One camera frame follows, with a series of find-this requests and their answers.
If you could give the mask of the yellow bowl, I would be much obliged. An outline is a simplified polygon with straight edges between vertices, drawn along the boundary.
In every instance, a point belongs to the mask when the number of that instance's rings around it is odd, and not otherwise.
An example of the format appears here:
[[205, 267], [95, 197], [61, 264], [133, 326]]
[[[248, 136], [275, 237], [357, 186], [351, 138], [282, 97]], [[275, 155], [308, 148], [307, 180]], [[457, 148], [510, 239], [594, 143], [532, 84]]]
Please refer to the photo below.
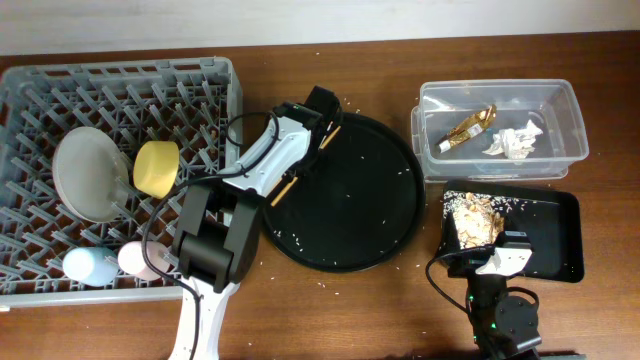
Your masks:
[[175, 142], [146, 142], [134, 162], [134, 186], [154, 198], [164, 198], [175, 183], [179, 159], [180, 152]]

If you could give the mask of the blue cup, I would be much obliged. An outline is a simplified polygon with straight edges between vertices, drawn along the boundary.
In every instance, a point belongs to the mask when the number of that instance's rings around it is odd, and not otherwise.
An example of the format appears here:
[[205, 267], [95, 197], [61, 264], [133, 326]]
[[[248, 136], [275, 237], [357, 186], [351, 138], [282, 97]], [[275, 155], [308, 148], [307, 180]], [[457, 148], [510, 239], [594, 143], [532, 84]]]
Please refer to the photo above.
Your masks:
[[83, 247], [69, 251], [63, 259], [64, 274], [87, 286], [103, 287], [119, 272], [115, 253], [103, 247]]

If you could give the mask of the pink cup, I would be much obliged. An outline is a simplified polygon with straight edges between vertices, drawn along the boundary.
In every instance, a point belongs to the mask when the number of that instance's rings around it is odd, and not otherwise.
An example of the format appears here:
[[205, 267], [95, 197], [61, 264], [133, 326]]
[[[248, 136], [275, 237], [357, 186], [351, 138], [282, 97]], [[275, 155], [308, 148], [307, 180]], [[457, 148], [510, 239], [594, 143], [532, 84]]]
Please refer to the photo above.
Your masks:
[[[167, 248], [161, 243], [148, 242], [146, 249], [151, 263], [162, 272], [166, 272], [170, 267], [170, 263], [164, 259]], [[125, 273], [141, 280], [155, 281], [160, 278], [145, 263], [141, 241], [132, 241], [125, 244], [118, 252], [118, 264]]]

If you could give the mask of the gold foil wrapper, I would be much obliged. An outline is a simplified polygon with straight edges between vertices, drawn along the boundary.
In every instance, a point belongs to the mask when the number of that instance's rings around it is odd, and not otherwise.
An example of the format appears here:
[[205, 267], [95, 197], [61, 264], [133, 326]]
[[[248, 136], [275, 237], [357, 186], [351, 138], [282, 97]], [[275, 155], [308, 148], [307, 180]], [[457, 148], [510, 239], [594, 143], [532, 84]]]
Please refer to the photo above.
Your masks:
[[447, 152], [487, 130], [497, 114], [497, 106], [490, 105], [487, 109], [476, 112], [465, 118], [460, 124], [451, 129], [438, 143], [441, 153]]

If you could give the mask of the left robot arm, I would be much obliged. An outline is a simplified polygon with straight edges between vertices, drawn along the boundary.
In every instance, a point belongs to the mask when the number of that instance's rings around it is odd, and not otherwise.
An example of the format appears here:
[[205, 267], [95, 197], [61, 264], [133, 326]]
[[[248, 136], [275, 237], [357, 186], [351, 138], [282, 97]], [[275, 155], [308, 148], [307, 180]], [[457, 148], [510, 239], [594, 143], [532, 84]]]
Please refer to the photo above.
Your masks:
[[226, 307], [255, 259], [265, 207], [309, 173], [342, 119], [339, 99], [316, 86], [304, 103], [267, 112], [263, 134], [234, 164], [188, 186], [171, 246], [186, 286], [172, 358], [218, 358]]

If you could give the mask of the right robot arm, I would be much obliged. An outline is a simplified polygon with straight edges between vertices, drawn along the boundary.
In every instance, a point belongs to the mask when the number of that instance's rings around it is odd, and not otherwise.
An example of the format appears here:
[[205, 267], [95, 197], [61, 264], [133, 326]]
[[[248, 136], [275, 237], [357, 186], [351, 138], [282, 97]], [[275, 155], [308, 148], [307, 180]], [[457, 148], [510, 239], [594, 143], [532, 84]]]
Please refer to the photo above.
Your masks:
[[467, 281], [465, 310], [474, 342], [485, 359], [538, 359], [539, 297], [507, 281], [524, 270], [533, 254], [526, 233], [505, 230], [494, 243], [452, 255], [448, 275]]

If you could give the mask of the white napkin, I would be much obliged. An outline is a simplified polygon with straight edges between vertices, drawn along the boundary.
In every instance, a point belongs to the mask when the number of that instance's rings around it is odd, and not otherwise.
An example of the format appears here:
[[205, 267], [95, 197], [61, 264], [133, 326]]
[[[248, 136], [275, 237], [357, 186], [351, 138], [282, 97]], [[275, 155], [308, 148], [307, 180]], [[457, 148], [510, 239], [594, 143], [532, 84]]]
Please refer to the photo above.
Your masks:
[[532, 120], [521, 129], [501, 129], [492, 136], [493, 143], [483, 153], [490, 156], [503, 154], [511, 160], [522, 160], [535, 151], [536, 138], [542, 134], [543, 131]]

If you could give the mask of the grey round plate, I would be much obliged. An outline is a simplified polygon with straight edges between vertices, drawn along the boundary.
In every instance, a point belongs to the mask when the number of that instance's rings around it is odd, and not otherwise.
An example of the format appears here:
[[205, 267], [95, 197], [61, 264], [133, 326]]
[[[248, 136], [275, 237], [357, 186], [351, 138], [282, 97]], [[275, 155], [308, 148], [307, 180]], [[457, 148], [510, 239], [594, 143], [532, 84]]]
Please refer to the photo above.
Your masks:
[[125, 160], [99, 129], [81, 126], [66, 134], [55, 149], [52, 174], [62, 203], [83, 220], [111, 222], [128, 201]]

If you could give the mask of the wooden chopstick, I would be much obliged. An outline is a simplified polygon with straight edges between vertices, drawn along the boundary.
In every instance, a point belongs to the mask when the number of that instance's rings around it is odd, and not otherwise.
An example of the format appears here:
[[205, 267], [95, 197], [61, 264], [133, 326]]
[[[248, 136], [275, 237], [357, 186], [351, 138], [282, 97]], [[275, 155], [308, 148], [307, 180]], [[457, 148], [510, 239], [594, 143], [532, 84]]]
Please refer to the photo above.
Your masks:
[[271, 207], [275, 207], [286, 196], [286, 194], [296, 184], [297, 181], [298, 181], [298, 177], [294, 176], [271, 201], [270, 203]]
[[341, 126], [336, 127], [321, 143], [319, 149], [320, 150], [324, 150], [327, 145], [334, 139], [334, 137], [339, 133], [339, 131], [341, 130]]

